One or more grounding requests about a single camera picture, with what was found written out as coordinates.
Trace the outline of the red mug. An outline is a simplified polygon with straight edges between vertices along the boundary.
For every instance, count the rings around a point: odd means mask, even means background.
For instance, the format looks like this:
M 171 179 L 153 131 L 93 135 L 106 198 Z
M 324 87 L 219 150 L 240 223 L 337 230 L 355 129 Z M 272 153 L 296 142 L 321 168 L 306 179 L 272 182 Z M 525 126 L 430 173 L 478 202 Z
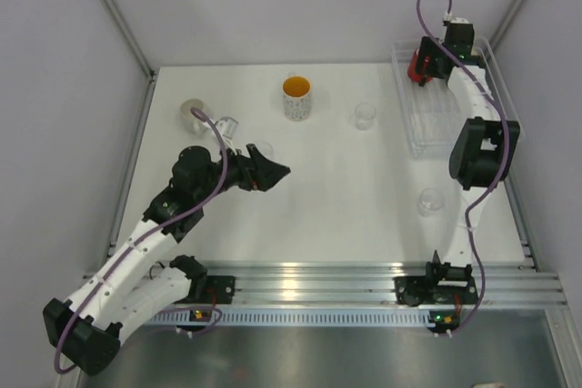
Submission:
M 425 86 L 432 80 L 432 76 L 427 73 L 428 64 L 429 58 L 427 56 L 421 58 L 417 49 L 412 55 L 406 72 L 412 83 Z

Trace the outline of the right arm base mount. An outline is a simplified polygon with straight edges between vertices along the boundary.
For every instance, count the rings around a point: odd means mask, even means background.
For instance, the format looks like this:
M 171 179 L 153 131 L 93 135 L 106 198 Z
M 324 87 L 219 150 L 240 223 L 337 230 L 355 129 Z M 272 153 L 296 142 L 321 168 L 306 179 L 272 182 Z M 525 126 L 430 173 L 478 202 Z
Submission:
M 396 301 L 409 307 L 421 304 L 475 304 L 477 285 L 470 264 L 454 266 L 435 257 L 421 275 L 394 279 Z

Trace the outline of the floral mug orange inside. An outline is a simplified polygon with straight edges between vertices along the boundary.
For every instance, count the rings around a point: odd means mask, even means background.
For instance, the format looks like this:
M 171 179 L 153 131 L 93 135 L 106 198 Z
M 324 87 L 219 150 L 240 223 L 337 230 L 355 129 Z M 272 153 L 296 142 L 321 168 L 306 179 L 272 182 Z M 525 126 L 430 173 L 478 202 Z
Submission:
M 305 121 L 312 112 L 311 83 L 303 76 L 289 73 L 282 84 L 285 117 L 294 122 Z

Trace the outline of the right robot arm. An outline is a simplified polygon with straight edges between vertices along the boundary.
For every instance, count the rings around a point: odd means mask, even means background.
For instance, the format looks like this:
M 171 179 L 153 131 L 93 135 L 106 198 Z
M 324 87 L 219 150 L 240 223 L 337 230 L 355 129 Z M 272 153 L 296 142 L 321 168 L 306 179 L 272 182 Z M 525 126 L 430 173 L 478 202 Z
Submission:
M 474 255 L 476 227 L 487 197 L 508 174 L 520 125 L 505 118 L 487 83 L 482 56 L 474 51 L 475 29 L 464 18 L 443 20 L 441 38 L 424 36 L 409 69 L 424 86 L 442 80 L 466 118 L 448 158 L 448 173 L 461 187 L 460 209 L 444 260 L 464 267 Z

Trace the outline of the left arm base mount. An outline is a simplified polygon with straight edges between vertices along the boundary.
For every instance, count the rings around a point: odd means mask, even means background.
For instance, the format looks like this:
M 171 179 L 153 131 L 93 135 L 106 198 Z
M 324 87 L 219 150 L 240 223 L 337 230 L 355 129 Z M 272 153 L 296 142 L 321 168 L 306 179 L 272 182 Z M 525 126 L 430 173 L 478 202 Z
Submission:
M 236 278 L 229 275 L 208 275 L 194 282 L 180 304 L 231 304 L 236 290 Z

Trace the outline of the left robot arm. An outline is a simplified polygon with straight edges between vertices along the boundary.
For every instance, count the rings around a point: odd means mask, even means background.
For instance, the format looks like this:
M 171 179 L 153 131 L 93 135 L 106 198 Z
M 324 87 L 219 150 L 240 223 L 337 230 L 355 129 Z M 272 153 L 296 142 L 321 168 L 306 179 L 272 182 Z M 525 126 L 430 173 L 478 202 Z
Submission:
M 81 288 L 43 310 L 48 341 L 55 348 L 54 368 L 68 371 L 67 358 L 87 375 L 101 373 L 124 343 L 171 304 L 200 301 L 207 290 L 207 269 L 192 255 L 178 255 L 149 284 L 140 281 L 161 257 L 176 248 L 202 220 L 215 196 L 238 188 L 266 192 L 291 172 L 264 157 L 254 144 L 247 152 L 222 148 L 219 161 L 202 146 L 178 156 L 172 176 L 150 203 L 121 248 Z

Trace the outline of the white speckled mug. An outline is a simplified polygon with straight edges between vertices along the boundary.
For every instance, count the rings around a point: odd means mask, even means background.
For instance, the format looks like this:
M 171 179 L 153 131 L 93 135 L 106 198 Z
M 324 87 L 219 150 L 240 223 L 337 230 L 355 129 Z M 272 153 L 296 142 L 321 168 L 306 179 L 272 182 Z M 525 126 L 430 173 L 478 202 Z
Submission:
M 193 109 L 199 109 L 208 117 L 212 117 L 210 107 L 200 99 L 189 99 L 184 101 L 180 106 L 180 118 L 183 127 L 188 133 L 196 136 L 203 136 L 207 130 L 206 124 L 197 118 L 193 113 Z

